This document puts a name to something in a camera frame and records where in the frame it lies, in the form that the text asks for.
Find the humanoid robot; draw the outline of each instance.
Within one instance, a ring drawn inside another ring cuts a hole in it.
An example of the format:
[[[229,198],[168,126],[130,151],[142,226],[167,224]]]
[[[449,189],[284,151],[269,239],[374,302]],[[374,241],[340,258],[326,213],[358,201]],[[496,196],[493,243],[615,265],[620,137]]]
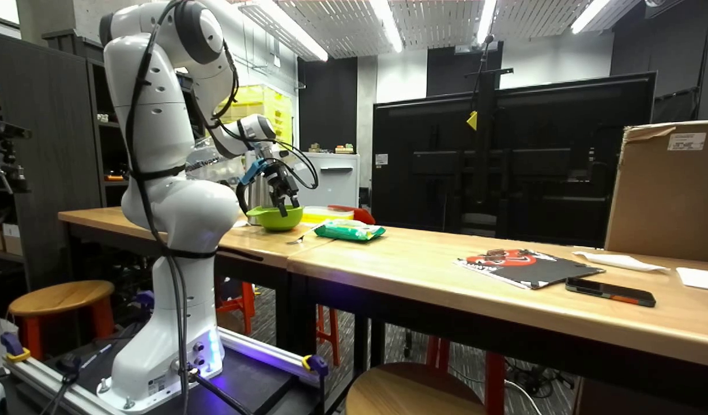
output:
[[[99,27],[131,167],[123,212],[164,239],[164,255],[152,266],[154,311],[96,389],[126,413],[146,413],[186,391],[190,369],[217,376],[224,360],[215,318],[215,248],[242,208],[232,189],[185,174],[193,133],[176,69],[190,73],[196,97],[190,105],[204,114],[221,155],[255,150],[279,157],[264,118],[231,126],[219,122],[217,108],[237,90],[237,73],[215,10],[213,0],[154,0],[103,16]],[[282,167],[267,173],[267,181],[277,204],[298,204]]]

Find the wooden table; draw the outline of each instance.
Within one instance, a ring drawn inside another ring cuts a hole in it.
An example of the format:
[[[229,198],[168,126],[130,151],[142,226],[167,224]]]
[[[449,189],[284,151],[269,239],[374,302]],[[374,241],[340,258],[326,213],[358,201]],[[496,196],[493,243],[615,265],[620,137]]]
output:
[[[372,243],[332,241],[291,258],[307,280],[298,304],[329,304],[362,318],[398,323],[502,355],[584,372],[708,407],[708,291],[679,274],[605,266],[598,280],[651,291],[654,309],[568,292],[562,284],[526,291],[456,258],[490,248],[532,248],[578,258],[573,247],[388,227]],[[708,263],[638,255],[667,266]],[[296,309],[312,321],[312,307]],[[383,324],[372,331],[383,362]]]
[[[71,274],[79,278],[79,258],[85,241],[134,251],[140,255],[162,255],[152,235],[125,218],[121,208],[68,210],[58,212],[68,227]],[[296,330],[292,311],[296,295],[289,258],[315,247],[329,243],[318,239],[310,224],[299,224],[291,233],[266,233],[261,226],[237,224],[229,231],[217,248],[215,274],[254,280],[277,291],[277,345],[299,352],[299,334]]]

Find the ceiling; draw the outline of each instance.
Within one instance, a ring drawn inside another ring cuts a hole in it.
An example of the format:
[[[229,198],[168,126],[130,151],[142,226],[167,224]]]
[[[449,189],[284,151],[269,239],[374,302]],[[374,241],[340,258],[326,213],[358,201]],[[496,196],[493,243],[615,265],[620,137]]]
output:
[[[254,0],[229,0],[302,60],[315,60]],[[393,53],[370,0],[274,0],[329,58]],[[473,45],[484,0],[388,0],[403,50]],[[568,34],[590,0],[499,0],[491,34],[500,40]],[[585,34],[607,32],[641,0],[612,0]]]

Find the floor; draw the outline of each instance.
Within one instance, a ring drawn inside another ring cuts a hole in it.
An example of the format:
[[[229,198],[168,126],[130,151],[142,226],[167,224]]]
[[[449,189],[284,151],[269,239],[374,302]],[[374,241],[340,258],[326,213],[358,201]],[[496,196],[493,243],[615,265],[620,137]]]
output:
[[[219,318],[219,324],[229,330],[240,330],[240,313],[229,313]],[[353,315],[340,313],[340,331],[342,331],[342,366],[329,371],[327,389],[332,396],[347,389],[347,384],[353,377]],[[388,324],[388,342],[386,342],[386,360],[388,362],[425,362],[427,355],[427,334],[413,331],[413,347],[407,355],[403,352],[403,326]],[[255,298],[255,318],[254,318],[254,339],[274,342],[274,291],[259,288]],[[484,384],[484,360],[483,349],[453,342],[449,347],[449,372],[462,377],[469,386],[475,389],[475,394],[483,396]],[[327,362],[332,362],[329,342],[318,342],[318,355],[322,355]],[[575,389],[573,389],[573,376],[558,372],[553,369],[545,369],[537,363],[520,362],[507,357],[507,400],[505,413],[507,415],[570,415]]]

